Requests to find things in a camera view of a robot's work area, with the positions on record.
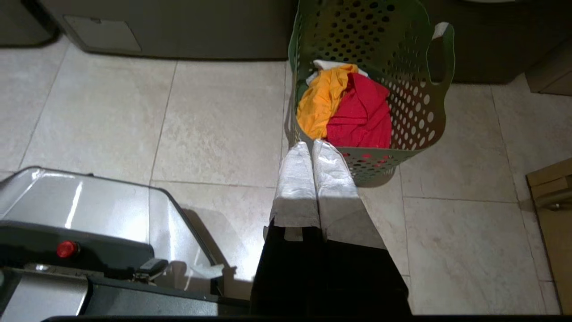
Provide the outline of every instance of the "green laundry basket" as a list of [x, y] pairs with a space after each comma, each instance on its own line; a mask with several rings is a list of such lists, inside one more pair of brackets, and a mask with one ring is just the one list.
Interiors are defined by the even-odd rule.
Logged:
[[[432, 40], [442, 37], [444, 78], [433, 83], [427, 67]], [[308, 89], [313, 60], [356, 64], [390, 91], [390, 149], [338, 147], [358, 186], [392, 174], [395, 166], [435, 144], [445, 130], [445, 94], [455, 70], [454, 31], [447, 22], [431, 26], [417, 0], [300, 0], [289, 59], [292, 142], [312, 140], [301, 130], [296, 110]]]

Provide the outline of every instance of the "orange shirt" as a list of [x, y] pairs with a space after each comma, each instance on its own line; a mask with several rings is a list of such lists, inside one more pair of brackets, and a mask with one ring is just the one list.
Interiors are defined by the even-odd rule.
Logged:
[[348, 74], [357, 72], [358, 67], [353, 64], [321, 70], [310, 83], [300, 100], [296, 118], [301, 129], [312, 140], [327, 136], [326, 125], [340, 105], [348, 85]]

